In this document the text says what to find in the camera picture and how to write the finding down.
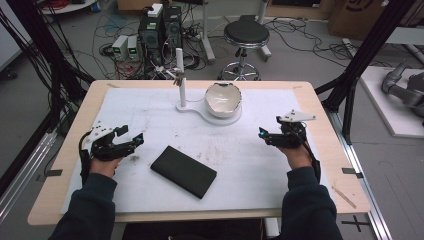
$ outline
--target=black metal pole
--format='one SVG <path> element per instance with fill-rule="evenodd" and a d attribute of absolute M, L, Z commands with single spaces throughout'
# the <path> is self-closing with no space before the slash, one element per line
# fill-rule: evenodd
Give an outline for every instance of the black metal pole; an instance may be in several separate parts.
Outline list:
<path fill-rule="evenodd" d="M 356 84 L 362 73 L 386 43 L 414 2 L 414 0 L 391 0 L 347 66 L 345 72 L 332 82 L 315 89 L 315 92 L 320 94 L 333 88 L 329 97 L 322 102 L 324 108 L 332 112 L 337 112 L 340 104 L 347 98 L 342 134 L 348 144 L 351 144 L 350 127 Z"/>
<path fill-rule="evenodd" d="M 42 16 L 39 13 L 36 3 L 30 0 L 6 0 L 28 35 L 33 40 L 37 49 L 49 64 L 56 68 L 58 72 L 59 85 L 63 86 L 71 100 L 80 100 L 84 97 L 84 90 L 81 88 L 75 73 L 67 68 L 67 60 L 56 40 L 50 33 Z"/>

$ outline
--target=white bowl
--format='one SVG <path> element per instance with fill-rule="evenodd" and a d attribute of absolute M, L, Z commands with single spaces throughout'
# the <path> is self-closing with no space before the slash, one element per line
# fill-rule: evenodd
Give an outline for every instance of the white bowl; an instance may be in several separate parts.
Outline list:
<path fill-rule="evenodd" d="M 206 90 L 206 108 L 215 117 L 229 118 L 241 107 L 241 92 L 232 83 L 215 83 Z"/>

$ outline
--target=white bracket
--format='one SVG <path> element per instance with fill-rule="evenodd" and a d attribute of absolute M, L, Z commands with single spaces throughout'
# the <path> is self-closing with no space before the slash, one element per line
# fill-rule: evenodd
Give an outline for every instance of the white bracket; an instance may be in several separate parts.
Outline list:
<path fill-rule="evenodd" d="M 314 115 L 299 112 L 294 109 L 291 112 L 286 113 L 284 116 L 279 118 L 279 120 L 282 122 L 302 122 L 302 121 L 309 121 L 309 120 L 315 120 L 315 119 L 316 117 Z"/>
<path fill-rule="evenodd" d="M 102 124 L 101 121 L 98 121 L 97 125 L 95 125 L 92 128 L 90 135 L 88 135 L 87 142 L 88 143 L 94 142 L 97 139 L 104 137 L 111 132 L 113 132 L 113 128 L 111 128 L 111 127 L 109 127 L 105 124 Z"/>

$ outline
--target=black stool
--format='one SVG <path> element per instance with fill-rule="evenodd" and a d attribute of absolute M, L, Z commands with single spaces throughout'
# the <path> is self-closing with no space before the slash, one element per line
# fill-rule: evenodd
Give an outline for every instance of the black stool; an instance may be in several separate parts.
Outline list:
<path fill-rule="evenodd" d="M 260 80 L 259 71 L 251 64 L 246 63 L 245 58 L 247 49 L 257 49 L 267 44 L 268 29 L 254 20 L 243 19 L 228 24 L 224 29 L 224 37 L 227 42 L 239 47 L 235 56 L 240 57 L 240 60 L 228 64 L 218 79 Z"/>

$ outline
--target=white post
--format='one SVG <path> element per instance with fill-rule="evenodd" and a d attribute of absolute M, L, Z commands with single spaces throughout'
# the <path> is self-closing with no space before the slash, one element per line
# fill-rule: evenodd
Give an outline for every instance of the white post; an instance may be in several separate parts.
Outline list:
<path fill-rule="evenodd" d="M 208 63 L 212 63 L 215 61 L 215 54 L 208 38 L 208 4 L 208 0 L 203 0 L 203 32 L 200 32 L 200 38 L 202 39 L 203 49 L 205 49 L 206 56 L 208 57 Z"/>
<path fill-rule="evenodd" d="M 261 5 L 259 7 L 259 12 L 258 12 L 258 23 L 260 24 L 264 23 L 264 17 L 265 17 L 267 5 L 268 5 L 268 1 L 262 0 Z"/>
<path fill-rule="evenodd" d="M 177 54 L 177 67 L 178 67 L 178 69 L 180 69 L 184 73 L 183 50 L 181 48 L 177 48 L 176 54 Z M 185 82 L 186 82 L 186 78 L 183 78 L 181 85 L 180 85 L 181 107 L 186 107 Z"/>

